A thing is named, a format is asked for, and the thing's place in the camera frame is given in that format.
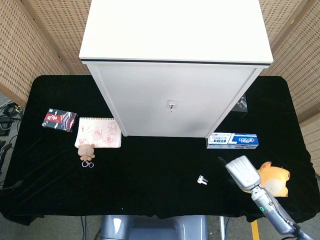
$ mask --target cabinet door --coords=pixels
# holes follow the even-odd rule
[[[87,66],[124,136],[207,137],[261,71],[196,63]],[[172,112],[168,101],[176,103]]]

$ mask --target red book cover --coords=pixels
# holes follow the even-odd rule
[[[58,129],[72,132],[77,114],[70,111],[63,111],[49,108],[45,115],[42,126],[45,128]]]

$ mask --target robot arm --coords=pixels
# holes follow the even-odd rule
[[[273,195],[260,186],[261,177],[246,156],[236,158],[225,167],[242,190],[251,191],[252,200],[279,234],[291,234],[298,240],[314,240],[300,229]]]

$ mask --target toothpaste box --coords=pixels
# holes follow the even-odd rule
[[[207,149],[255,149],[259,146],[256,134],[213,132],[206,139]]]

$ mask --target cabinet top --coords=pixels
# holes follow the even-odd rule
[[[84,62],[273,62],[258,0],[92,0]]]

